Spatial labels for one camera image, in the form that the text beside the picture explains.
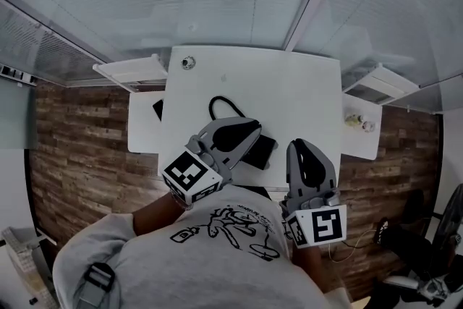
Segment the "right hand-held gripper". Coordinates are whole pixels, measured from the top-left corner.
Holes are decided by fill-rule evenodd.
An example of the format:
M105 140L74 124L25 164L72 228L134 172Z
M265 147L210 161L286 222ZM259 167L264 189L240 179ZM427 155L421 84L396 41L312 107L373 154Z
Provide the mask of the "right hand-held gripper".
M279 203L298 249L347 238L347 207L340 202L336 171L316 145L297 138L286 150L289 194Z

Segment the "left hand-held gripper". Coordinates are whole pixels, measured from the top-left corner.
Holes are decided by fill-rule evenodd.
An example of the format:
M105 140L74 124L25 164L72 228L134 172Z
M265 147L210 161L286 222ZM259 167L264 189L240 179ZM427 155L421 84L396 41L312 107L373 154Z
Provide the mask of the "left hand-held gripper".
M246 117L211 121L164 164L164 182L186 206L218 192L232 181L230 169L250 150L261 130L258 120Z

